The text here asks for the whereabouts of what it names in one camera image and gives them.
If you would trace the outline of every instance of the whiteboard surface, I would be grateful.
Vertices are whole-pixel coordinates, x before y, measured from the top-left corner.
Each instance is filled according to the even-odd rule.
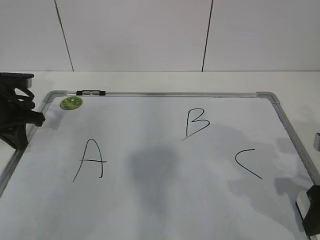
[[[58,97],[0,198],[8,240],[301,240],[311,187],[272,104],[260,98]],[[187,115],[191,109],[204,109]],[[94,139],[101,163],[83,161]],[[241,167],[238,162],[252,172]],[[86,160],[100,160],[90,141]]]

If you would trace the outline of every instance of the white table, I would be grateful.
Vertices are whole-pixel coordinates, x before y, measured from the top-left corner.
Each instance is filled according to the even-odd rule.
[[[319,72],[30,72],[36,110],[51,90],[107,92],[273,92],[320,171]],[[0,170],[14,151],[0,142]]]

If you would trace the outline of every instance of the round magnet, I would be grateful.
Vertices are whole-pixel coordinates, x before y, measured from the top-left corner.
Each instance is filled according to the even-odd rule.
[[[63,99],[60,103],[60,108],[63,110],[75,110],[79,108],[83,103],[83,100],[78,96],[70,96]]]

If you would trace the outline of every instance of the black marker writing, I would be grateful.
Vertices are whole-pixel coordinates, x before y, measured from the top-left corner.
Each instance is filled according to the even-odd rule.
[[[238,160],[237,160],[237,156],[238,156],[240,153],[243,153],[243,152],[246,152],[246,151],[254,151],[254,150],[255,150],[255,149],[242,150],[242,151],[238,152],[238,153],[235,155],[234,159],[235,159],[236,163],[239,164],[241,167],[243,167],[245,170],[249,171],[249,172],[252,173],[253,175],[255,175],[255,176],[257,176],[258,178],[262,179],[262,177],[260,177],[259,175],[255,174],[253,171],[249,170],[249,169],[246,168],[245,166],[243,166],[243,165],[242,165],[240,162],[238,162]]]
[[[194,133],[189,134],[189,133],[188,133],[189,116],[190,116],[190,113],[191,113],[193,110],[201,110],[202,113],[201,113],[198,117],[196,117],[195,119],[193,119],[193,120],[191,121],[191,123],[206,122],[207,124],[206,124],[204,127],[200,128],[199,130],[195,131]],[[210,122],[209,122],[208,120],[206,120],[206,119],[199,119],[199,120],[198,120],[198,118],[200,118],[204,113],[205,113],[205,110],[204,110],[203,108],[193,108],[193,109],[191,109],[191,110],[188,112],[188,116],[187,116],[187,118],[186,118],[186,132],[185,132],[186,137],[185,137],[183,140],[186,140],[187,138],[191,137],[193,134],[196,134],[197,132],[201,131],[202,129],[205,129],[206,127],[208,127],[208,126],[210,125]]]
[[[85,154],[86,154],[86,151],[87,151],[87,146],[88,146],[88,143],[90,141],[93,141],[95,143],[95,145],[97,146],[98,150],[99,150],[99,154],[100,154],[100,161],[98,160],[92,160],[92,159],[85,159]],[[73,181],[74,182],[76,180],[76,177],[78,176],[78,173],[80,172],[80,169],[82,167],[82,164],[84,163],[84,161],[88,161],[88,162],[97,162],[97,163],[101,163],[101,176],[99,178],[102,178],[104,176],[104,165],[103,163],[106,163],[107,161],[102,161],[102,155],[101,155],[101,151],[100,151],[100,147],[98,145],[98,143],[96,142],[96,140],[90,138],[86,144],[85,144],[85,148],[84,148],[84,152],[83,152],[83,156],[82,156],[82,159],[80,160],[81,163],[80,163],[80,166],[79,166],[79,169],[78,171],[76,172],[74,178],[73,178]]]

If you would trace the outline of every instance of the metal hinge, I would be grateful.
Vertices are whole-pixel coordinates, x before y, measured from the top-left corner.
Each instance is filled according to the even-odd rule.
[[[106,91],[100,91],[100,90],[82,90],[82,91],[76,91],[77,96],[105,96]]]

